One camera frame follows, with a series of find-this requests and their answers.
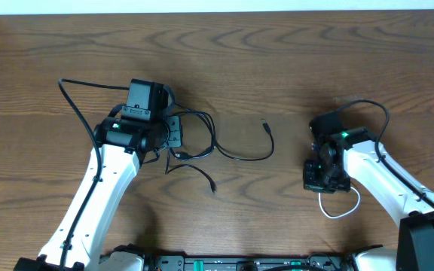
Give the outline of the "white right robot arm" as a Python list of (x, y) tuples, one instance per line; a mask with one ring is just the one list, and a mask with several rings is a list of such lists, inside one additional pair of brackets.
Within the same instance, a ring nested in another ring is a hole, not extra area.
[(400, 166), (365, 127), (346, 129), (336, 111), (309, 123), (316, 157), (306, 160), (304, 189), (323, 195), (359, 182), (399, 228), (395, 249), (348, 254), (342, 270), (434, 270), (434, 192)]

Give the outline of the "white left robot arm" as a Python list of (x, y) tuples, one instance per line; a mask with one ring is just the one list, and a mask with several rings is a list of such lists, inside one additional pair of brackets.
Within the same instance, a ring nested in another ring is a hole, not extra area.
[(181, 144), (181, 124), (171, 115), (173, 91), (133, 79), (127, 101), (88, 128), (93, 149), (87, 171), (59, 227), (36, 259), (20, 258), (16, 270), (142, 270), (143, 257), (114, 251), (101, 258), (109, 226), (125, 190), (148, 152)]

